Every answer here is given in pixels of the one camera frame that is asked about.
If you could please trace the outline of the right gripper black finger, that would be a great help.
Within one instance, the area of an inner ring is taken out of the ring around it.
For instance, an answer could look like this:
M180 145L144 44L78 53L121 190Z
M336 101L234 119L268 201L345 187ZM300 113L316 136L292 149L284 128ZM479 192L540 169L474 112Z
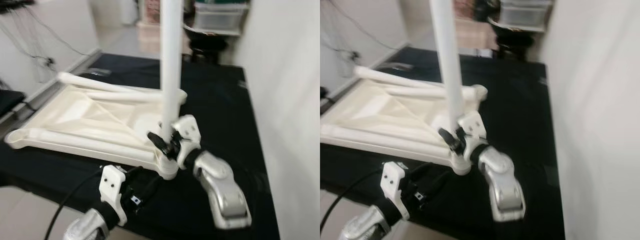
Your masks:
M169 149L169 147L167 146L167 142L162 137L160 137L160 135L157 135L151 131L148 131L147 138L150 140L153 146L156 147L158 150L167 151Z
M438 134L442 140L447 144L450 150L456 150L458 148L458 138L447 131L445 128L439 128Z

